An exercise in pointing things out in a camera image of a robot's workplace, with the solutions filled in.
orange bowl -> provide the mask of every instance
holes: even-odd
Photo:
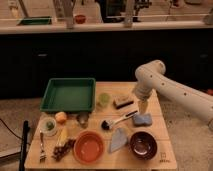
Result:
[[[86,16],[85,15],[76,15],[75,16],[75,22],[77,24],[83,24],[86,21]]]
[[[104,152],[103,138],[96,132],[84,131],[77,137],[73,151],[75,159],[80,163],[95,163]]]

dark bowl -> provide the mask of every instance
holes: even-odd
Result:
[[[147,132],[136,132],[130,138],[130,147],[133,154],[143,160],[152,159],[157,153],[157,143]]]

floor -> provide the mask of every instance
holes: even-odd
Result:
[[[162,112],[168,127],[178,163],[176,171],[212,171],[213,165],[213,134],[208,127],[192,114],[159,95]],[[41,99],[0,100],[0,118],[18,135],[22,133],[24,120],[29,121],[31,141],[40,117]],[[20,146],[20,140],[14,137],[0,123],[0,152]],[[1,171],[16,171],[19,166],[18,157],[0,162]]]

cup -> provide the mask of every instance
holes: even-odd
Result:
[[[52,117],[45,117],[39,123],[40,131],[46,136],[53,136],[57,132],[56,120]]]
[[[101,93],[98,96],[98,104],[101,107],[104,107],[104,108],[107,107],[109,101],[110,101],[110,96],[108,93]]]

brown bowl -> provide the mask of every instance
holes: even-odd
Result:
[[[74,157],[82,164],[97,162],[104,152],[103,138],[96,132],[84,131],[74,144]]]
[[[130,147],[133,154],[143,160],[152,159],[157,153],[157,143],[147,132],[136,132],[130,138]]]
[[[86,21],[86,16],[85,15],[76,15],[75,16],[75,22],[77,24],[83,24]]]

